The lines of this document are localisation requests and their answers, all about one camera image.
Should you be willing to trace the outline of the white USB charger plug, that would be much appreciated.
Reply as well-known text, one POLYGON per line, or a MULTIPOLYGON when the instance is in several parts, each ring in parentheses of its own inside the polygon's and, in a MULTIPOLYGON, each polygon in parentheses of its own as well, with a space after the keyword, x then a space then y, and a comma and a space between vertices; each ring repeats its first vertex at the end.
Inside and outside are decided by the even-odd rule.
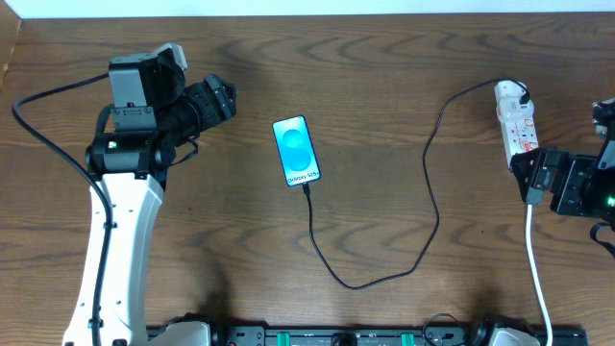
POLYGON ((499 108, 520 109, 529 103, 529 92, 525 84, 503 80, 494 87, 496 103, 499 108))

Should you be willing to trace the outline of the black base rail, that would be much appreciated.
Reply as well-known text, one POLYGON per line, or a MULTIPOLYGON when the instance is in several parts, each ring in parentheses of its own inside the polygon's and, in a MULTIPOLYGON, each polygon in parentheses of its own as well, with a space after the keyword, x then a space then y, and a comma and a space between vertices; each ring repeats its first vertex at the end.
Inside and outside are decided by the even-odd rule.
POLYGON ((209 326, 210 345, 547 345, 548 334, 523 319, 498 314, 486 315, 473 325, 462 324, 450 314, 437 314, 422 327, 272 327, 265 323, 222 324, 202 315, 188 313, 165 326, 147 329, 148 339, 182 322, 209 326))

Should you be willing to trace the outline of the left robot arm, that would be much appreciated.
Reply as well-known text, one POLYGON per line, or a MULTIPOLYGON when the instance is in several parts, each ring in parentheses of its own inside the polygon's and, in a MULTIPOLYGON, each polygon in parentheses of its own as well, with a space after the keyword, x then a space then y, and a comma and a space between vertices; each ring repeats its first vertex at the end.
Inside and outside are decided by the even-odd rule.
POLYGON ((65 345, 145 345, 151 237, 176 150, 235 116, 233 84, 210 74, 188 86, 183 48, 111 59, 113 102, 86 148, 91 225, 65 345))

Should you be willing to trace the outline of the brown cardboard panel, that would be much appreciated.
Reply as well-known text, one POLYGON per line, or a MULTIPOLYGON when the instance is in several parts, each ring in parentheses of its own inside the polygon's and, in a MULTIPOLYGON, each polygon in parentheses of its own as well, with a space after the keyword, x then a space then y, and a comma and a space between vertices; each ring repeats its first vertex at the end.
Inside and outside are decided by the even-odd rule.
POLYGON ((0 5, 0 84, 9 69, 14 54, 15 45, 20 33, 22 19, 14 12, 5 0, 0 5))

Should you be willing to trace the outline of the blue Galaxy smartphone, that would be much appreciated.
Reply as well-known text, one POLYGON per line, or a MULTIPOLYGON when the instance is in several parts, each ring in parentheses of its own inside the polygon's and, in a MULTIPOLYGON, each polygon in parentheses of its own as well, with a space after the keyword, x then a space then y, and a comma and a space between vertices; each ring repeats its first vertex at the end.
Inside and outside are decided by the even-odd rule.
POLYGON ((272 130, 285 183, 293 187, 319 180, 321 170, 306 118, 297 115, 276 121, 272 130))

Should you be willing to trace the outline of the white power strip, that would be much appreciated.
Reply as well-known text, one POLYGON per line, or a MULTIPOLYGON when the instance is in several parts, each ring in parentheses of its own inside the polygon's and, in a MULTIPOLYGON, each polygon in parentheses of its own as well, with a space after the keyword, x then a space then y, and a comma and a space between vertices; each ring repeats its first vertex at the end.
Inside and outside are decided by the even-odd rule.
POLYGON ((506 165, 510 168, 514 155, 539 147, 533 119, 534 106, 531 101, 524 105, 503 103, 496 108, 496 112, 501 123, 506 165))

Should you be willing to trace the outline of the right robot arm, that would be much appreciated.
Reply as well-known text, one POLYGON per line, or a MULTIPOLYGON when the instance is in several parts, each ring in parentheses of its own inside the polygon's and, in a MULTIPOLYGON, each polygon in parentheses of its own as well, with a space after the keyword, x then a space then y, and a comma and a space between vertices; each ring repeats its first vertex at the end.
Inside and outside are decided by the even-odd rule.
POLYGON ((504 151, 507 165, 514 175, 522 202, 527 206, 525 243, 529 270, 534 290, 545 323, 545 338, 516 330, 504 323, 491 320, 470 338, 475 345, 553 345, 554 327, 548 312, 540 283, 532 241, 533 209, 542 203, 544 194, 553 195, 550 209, 564 216, 595 218, 598 222, 590 229, 590 238, 610 255, 614 244, 598 239, 598 232, 614 228, 614 101, 612 99, 593 105, 592 122, 596 133, 604 139, 597 156, 573 154, 554 148, 541 147, 533 129, 533 117, 522 112, 511 115, 497 108, 502 124, 504 151))

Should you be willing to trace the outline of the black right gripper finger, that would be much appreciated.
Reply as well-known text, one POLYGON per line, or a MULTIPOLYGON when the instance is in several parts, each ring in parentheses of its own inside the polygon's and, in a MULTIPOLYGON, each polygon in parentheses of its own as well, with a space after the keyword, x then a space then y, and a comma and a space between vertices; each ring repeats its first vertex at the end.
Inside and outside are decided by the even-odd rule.
POLYGON ((534 161, 539 157, 540 149, 533 149, 525 153, 515 154, 510 160, 510 170, 513 173, 521 192, 525 192, 531 185, 531 177, 535 168, 534 161))
POLYGON ((539 151, 526 166, 526 193, 524 202, 527 205, 538 206, 544 193, 551 187, 553 181, 552 155, 548 151, 539 151))

